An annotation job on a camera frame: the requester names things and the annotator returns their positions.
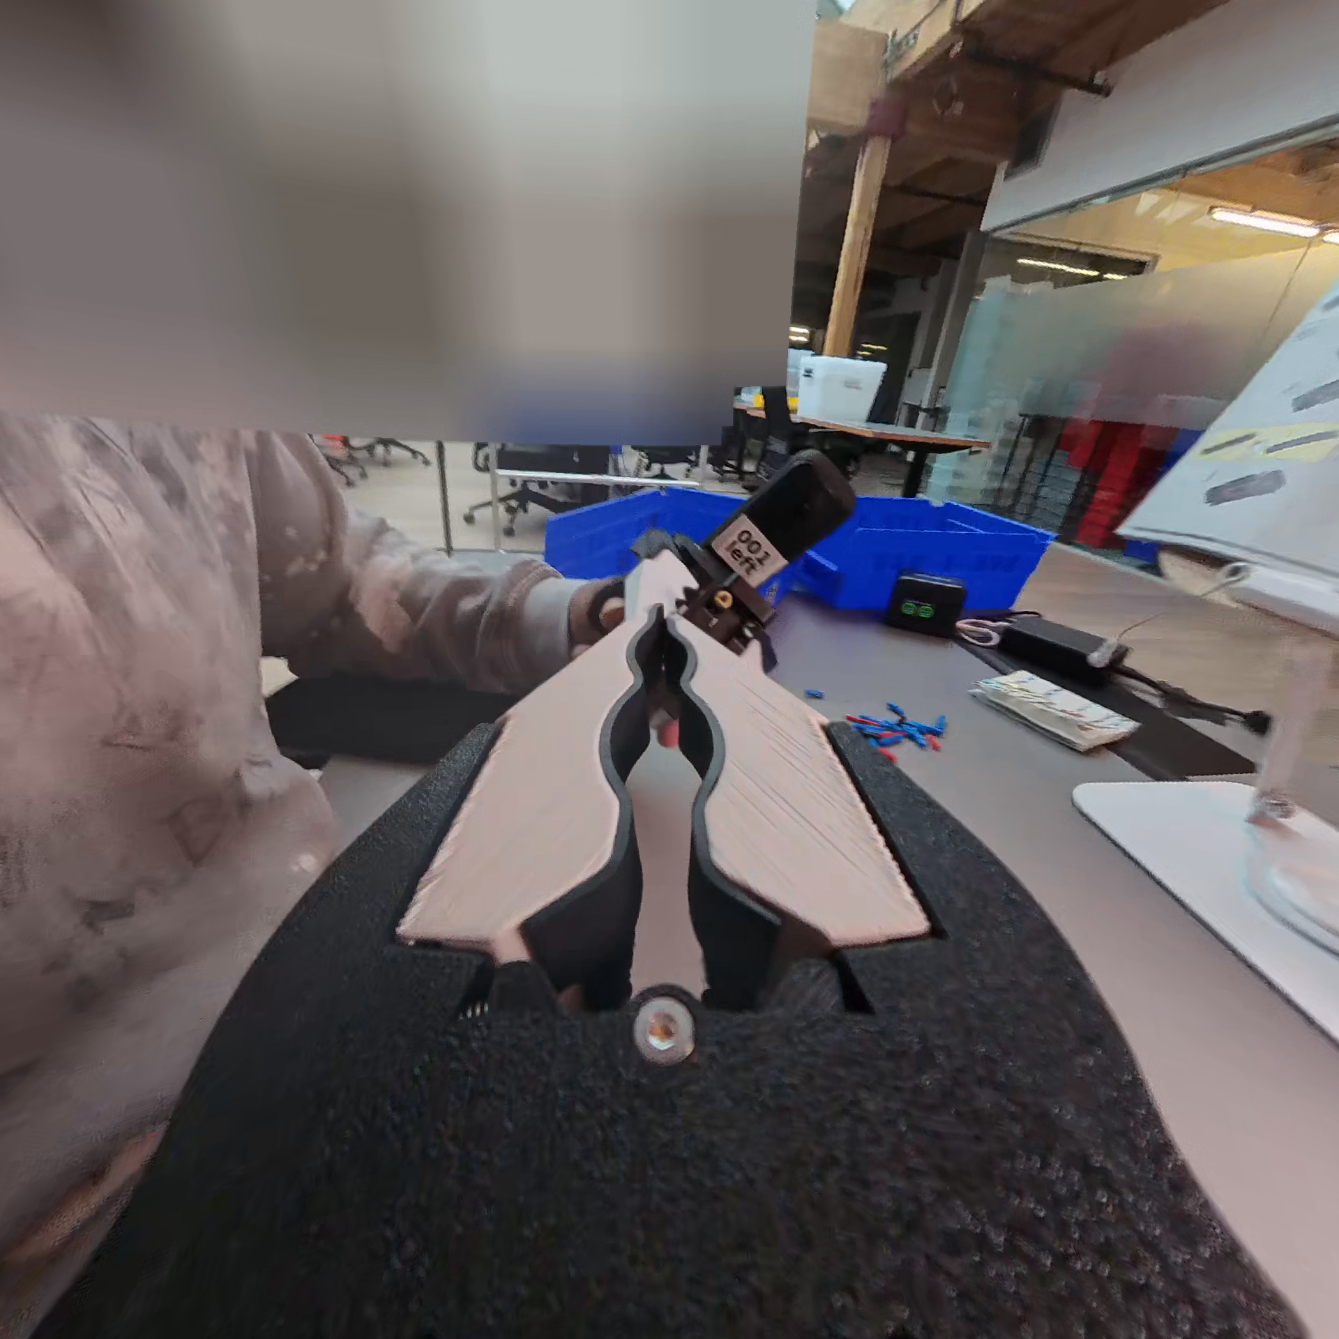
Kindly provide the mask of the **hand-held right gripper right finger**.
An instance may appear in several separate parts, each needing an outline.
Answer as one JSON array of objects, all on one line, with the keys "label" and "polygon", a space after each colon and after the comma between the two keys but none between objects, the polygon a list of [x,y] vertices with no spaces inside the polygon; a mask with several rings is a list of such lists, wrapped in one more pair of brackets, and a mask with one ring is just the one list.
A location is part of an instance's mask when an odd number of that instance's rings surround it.
[{"label": "hand-held right gripper right finger", "polygon": [[681,616],[665,683],[699,780],[689,908],[710,1007],[755,1011],[794,963],[933,936],[821,715]]}]

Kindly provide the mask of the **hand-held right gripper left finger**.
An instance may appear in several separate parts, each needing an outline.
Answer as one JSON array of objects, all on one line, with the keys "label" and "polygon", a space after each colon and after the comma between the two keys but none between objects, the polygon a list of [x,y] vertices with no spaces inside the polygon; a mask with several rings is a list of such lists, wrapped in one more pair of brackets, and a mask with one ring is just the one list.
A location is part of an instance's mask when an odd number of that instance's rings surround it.
[{"label": "hand-held right gripper left finger", "polygon": [[651,743],[665,616],[621,626],[496,724],[396,938],[538,967],[611,1011],[632,995],[643,863],[627,782]]}]

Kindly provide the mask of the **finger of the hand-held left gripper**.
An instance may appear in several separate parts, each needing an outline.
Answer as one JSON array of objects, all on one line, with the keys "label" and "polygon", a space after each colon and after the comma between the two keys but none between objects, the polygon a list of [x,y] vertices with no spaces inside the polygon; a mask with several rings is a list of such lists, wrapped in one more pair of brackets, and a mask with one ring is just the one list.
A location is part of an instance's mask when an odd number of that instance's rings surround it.
[{"label": "finger of the hand-held left gripper", "polygon": [[625,579],[625,627],[638,630],[657,618],[675,619],[699,592],[699,581],[676,551],[640,562]]}]

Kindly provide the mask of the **blue bin with label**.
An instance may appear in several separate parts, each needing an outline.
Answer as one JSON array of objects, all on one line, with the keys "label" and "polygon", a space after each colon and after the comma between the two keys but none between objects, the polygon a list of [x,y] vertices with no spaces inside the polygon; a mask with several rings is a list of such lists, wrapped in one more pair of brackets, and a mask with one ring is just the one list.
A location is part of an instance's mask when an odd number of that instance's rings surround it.
[{"label": "blue bin with label", "polygon": [[[700,543],[748,500],[668,487],[582,508],[547,525],[546,562],[562,576],[574,579],[627,576],[641,562],[632,554],[632,546],[646,531],[664,528]],[[751,586],[777,603],[777,589],[786,584],[791,568],[770,582]]]}]

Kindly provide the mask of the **black toy brick assembly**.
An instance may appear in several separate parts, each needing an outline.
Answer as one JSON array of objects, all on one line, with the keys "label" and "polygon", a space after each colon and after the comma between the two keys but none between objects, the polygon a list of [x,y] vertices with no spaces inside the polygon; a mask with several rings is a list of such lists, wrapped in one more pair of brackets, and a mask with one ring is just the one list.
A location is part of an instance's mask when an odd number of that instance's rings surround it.
[{"label": "black toy brick assembly", "polygon": [[739,575],[691,582],[676,598],[678,614],[716,645],[739,657],[758,654],[763,673],[770,677],[778,665],[772,624],[777,605]]}]

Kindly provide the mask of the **person's left forearm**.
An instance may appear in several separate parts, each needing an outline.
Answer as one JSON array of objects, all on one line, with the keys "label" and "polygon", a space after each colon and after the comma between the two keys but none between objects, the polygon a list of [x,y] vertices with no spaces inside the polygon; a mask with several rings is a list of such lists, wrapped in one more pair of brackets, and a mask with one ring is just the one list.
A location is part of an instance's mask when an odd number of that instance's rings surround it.
[{"label": "person's left forearm", "polygon": [[490,573],[354,511],[315,444],[246,436],[260,649],[299,678],[375,677],[523,696],[570,661],[584,584],[538,560]]}]

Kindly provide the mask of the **black office chair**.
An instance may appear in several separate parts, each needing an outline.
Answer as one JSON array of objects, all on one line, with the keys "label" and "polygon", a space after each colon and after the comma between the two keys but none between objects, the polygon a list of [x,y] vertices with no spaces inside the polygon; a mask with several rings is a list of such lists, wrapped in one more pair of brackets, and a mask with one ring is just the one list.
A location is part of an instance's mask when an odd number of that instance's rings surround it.
[{"label": "black office chair", "polygon": [[496,501],[487,500],[463,511],[463,522],[476,525],[484,511],[499,509],[501,535],[515,536],[515,520],[531,511],[570,514],[611,500],[611,452],[603,445],[474,445],[474,469],[488,474],[496,468],[503,487]]},{"label": "black office chair", "polygon": [[791,417],[785,388],[763,388],[761,396],[766,434],[763,455],[755,474],[755,488],[775,479],[807,444],[804,426],[796,425]]}]

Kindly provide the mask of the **white storage box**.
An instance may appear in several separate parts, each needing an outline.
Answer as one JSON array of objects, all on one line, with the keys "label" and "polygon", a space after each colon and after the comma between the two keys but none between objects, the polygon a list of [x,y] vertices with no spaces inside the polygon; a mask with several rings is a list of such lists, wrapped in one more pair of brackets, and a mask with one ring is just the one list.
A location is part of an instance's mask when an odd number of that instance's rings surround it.
[{"label": "white storage box", "polygon": [[807,355],[798,364],[796,417],[817,425],[865,425],[887,372],[885,363]]}]

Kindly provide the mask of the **black device with green display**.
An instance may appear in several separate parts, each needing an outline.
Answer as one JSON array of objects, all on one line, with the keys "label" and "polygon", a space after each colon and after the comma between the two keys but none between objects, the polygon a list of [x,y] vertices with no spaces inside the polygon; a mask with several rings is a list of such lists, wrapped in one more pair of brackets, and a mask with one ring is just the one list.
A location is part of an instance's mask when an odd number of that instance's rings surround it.
[{"label": "black device with green display", "polygon": [[882,621],[888,629],[952,641],[967,610],[967,587],[935,575],[903,573]]}]

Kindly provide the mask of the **wooden pillar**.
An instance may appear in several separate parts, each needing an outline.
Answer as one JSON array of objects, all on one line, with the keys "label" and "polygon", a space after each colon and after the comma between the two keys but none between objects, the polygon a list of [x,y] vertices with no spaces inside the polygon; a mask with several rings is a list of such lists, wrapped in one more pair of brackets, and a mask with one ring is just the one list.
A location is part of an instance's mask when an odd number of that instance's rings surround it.
[{"label": "wooden pillar", "polygon": [[828,358],[850,355],[882,186],[893,143],[908,127],[906,107],[885,71],[888,42],[877,31],[841,21],[815,28],[809,125],[860,144],[826,327]]}]

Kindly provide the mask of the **folded paper booklet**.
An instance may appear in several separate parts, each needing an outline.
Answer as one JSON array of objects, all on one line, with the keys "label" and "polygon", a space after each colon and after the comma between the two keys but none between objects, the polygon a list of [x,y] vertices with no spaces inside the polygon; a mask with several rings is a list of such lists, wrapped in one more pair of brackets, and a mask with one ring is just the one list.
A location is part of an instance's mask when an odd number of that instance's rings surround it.
[{"label": "folded paper booklet", "polygon": [[979,681],[971,696],[1078,755],[1092,755],[1132,739],[1140,724],[1030,672]]}]

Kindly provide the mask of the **black power adapter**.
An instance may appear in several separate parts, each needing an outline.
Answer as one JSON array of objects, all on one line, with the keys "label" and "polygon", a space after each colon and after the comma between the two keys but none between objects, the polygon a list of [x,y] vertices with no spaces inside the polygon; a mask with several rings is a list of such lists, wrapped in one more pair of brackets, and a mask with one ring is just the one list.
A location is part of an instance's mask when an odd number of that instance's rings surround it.
[{"label": "black power adapter", "polygon": [[1102,685],[1124,669],[1131,651],[1128,645],[1121,646],[1113,669],[1092,669],[1086,664],[1086,657],[1102,641],[1105,640],[1091,632],[1029,614],[1005,624],[998,635],[997,651],[1002,657],[1030,667],[1037,673],[1075,683]]}]

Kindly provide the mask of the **rack of storage drawers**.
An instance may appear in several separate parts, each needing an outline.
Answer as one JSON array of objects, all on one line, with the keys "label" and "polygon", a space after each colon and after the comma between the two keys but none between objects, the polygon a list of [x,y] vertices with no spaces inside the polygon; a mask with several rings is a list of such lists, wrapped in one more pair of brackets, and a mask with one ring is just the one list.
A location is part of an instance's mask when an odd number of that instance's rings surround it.
[{"label": "rack of storage drawers", "polygon": [[1046,421],[1018,485],[1018,520],[1065,546],[1151,568],[1159,547],[1121,528],[1201,441],[1201,429],[1120,421]]}]

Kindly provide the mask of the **book stand with white base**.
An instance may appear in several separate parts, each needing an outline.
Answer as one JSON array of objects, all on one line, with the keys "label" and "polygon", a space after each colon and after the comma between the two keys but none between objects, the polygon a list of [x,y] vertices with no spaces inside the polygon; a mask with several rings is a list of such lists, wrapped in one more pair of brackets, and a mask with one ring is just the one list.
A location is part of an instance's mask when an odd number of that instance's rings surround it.
[{"label": "book stand with white base", "polygon": [[1086,783],[1080,814],[1317,1030],[1338,1042],[1338,831],[1298,798],[1336,662],[1336,560],[1234,563],[1284,629],[1284,696],[1250,782]]}]

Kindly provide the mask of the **open instruction manual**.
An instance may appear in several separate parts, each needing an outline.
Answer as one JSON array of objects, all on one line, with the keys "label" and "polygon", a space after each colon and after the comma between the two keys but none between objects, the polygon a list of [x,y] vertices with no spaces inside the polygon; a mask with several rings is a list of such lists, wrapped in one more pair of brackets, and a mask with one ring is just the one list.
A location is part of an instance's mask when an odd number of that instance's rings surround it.
[{"label": "open instruction manual", "polygon": [[1241,565],[1236,602],[1336,637],[1338,294],[1161,477],[1120,535]]}]

